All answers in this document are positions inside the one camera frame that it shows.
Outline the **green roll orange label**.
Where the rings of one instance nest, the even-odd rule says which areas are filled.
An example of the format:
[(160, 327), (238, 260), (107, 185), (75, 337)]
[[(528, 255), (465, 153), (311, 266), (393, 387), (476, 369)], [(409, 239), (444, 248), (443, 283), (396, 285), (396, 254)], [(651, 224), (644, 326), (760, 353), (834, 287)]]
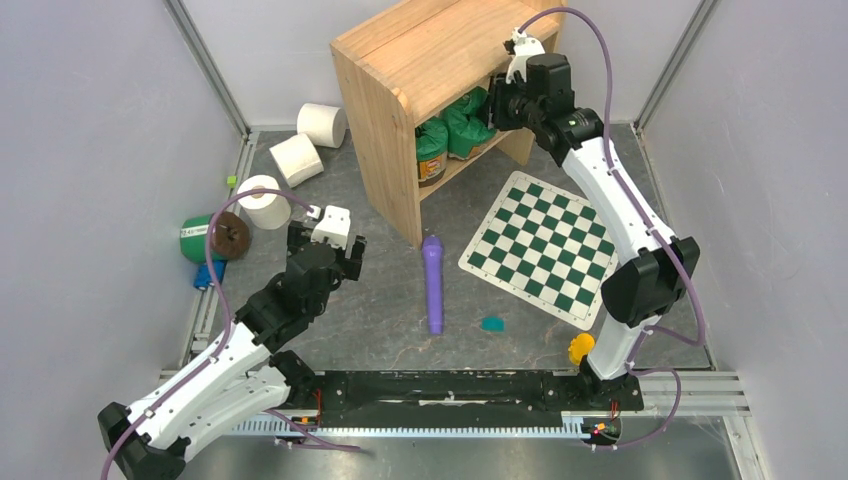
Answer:
[(450, 158), (468, 160), (479, 154), (496, 135), (486, 121), (478, 117), (478, 112), (486, 105), (488, 92), (475, 87), (450, 104), (441, 113), (448, 130), (447, 153)]

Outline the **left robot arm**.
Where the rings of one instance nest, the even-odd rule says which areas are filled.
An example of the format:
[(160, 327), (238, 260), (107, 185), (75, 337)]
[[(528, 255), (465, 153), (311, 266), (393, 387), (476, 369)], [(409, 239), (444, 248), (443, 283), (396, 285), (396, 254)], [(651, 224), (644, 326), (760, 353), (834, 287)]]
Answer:
[(292, 222), (285, 270), (237, 310), (229, 332), (146, 397), (99, 412), (107, 463), (128, 479), (176, 479), (238, 424), (315, 400), (315, 372), (284, 346), (325, 312), (343, 281), (358, 280), (366, 245), (362, 235), (338, 244), (315, 223)]

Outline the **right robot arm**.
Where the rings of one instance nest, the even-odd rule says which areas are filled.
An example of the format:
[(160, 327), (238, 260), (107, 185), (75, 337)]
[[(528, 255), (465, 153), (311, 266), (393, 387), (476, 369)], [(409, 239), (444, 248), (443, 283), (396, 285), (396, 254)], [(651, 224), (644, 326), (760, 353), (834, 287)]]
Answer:
[(601, 284), (604, 321), (580, 365), (580, 400), (602, 408), (618, 393), (640, 333), (680, 300), (700, 257), (659, 219), (618, 159), (605, 125), (592, 109), (578, 108), (567, 58), (557, 53), (515, 55), (490, 84), (490, 123), (498, 130), (530, 130), (586, 195), (610, 235), (617, 270)]

